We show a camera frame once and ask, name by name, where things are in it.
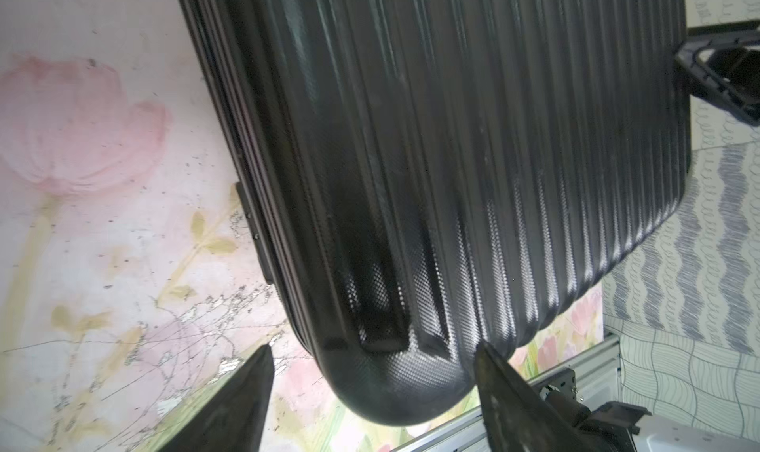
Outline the black hard-shell suitcase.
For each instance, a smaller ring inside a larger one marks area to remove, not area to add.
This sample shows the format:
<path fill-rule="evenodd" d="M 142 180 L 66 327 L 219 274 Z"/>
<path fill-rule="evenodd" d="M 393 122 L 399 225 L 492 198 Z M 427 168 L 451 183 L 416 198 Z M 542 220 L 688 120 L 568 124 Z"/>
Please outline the black hard-shell suitcase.
<path fill-rule="evenodd" d="M 684 0 L 179 0 L 258 232 L 336 396 L 441 416 L 677 209 Z"/>

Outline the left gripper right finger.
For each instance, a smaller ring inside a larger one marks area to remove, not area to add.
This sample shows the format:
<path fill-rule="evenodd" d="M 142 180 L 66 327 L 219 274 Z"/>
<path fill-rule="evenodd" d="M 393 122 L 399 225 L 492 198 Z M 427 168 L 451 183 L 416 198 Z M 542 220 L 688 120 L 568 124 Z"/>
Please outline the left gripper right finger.
<path fill-rule="evenodd" d="M 589 408 L 562 391 L 532 388 L 489 343 L 475 354 L 482 418 L 493 451 L 596 451 L 578 426 Z"/>

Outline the floral pink table mat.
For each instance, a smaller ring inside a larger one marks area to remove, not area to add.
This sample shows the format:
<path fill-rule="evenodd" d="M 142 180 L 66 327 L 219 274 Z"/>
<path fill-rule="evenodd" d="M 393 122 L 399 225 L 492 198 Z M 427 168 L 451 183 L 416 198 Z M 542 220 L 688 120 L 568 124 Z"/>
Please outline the floral pink table mat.
<path fill-rule="evenodd" d="M 265 282 L 177 0 L 1 0 L 1 447 L 156 451 L 261 345 L 264 451 L 390 451 Z"/>

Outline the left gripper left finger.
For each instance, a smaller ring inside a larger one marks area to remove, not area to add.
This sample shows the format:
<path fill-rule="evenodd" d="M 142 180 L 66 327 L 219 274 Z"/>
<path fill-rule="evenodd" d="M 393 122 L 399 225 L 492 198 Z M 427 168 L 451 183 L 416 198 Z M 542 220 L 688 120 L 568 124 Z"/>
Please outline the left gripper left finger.
<path fill-rule="evenodd" d="M 274 380 L 265 344 L 164 446 L 163 451 L 257 451 Z"/>

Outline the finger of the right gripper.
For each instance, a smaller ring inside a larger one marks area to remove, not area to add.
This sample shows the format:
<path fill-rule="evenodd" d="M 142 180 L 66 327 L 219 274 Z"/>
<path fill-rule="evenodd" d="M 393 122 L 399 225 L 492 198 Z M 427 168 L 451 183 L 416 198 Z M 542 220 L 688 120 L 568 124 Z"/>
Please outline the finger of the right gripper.
<path fill-rule="evenodd" d="M 759 28 L 690 28 L 674 55 L 691 93 L 740 123 L 759 123 Z"/>

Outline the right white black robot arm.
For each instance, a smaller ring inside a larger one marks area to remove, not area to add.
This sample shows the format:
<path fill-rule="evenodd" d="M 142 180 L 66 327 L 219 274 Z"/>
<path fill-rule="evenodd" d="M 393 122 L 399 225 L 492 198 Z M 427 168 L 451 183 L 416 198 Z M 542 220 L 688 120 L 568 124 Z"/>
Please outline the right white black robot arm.
<path fill-rule="evenodd" d="M 584 74 L 606 319 L 651 451 L 759 447 L 759 25 L 611 30 Z"/>

